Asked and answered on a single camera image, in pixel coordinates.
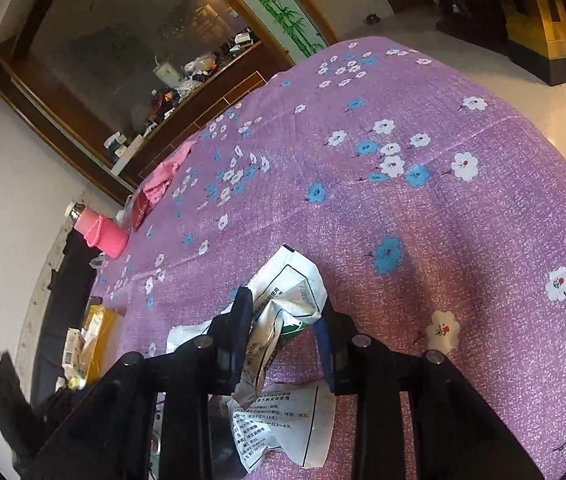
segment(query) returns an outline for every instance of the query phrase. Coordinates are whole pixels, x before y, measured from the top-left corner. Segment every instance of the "pink cloth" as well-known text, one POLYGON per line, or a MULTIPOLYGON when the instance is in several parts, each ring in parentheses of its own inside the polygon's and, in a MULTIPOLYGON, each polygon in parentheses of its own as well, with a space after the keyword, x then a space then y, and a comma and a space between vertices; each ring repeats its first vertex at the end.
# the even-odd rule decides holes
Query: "pink cloth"
POLYGON ((167 191, 176 170, 183 164, 189 150, 197 143, 196 140, 186 140, 180 145, 179 149, 172 153, 172 156, 161 162, 152 172, 150 179, 143 184, 143 193, 150 203, 155 206, 167 191))

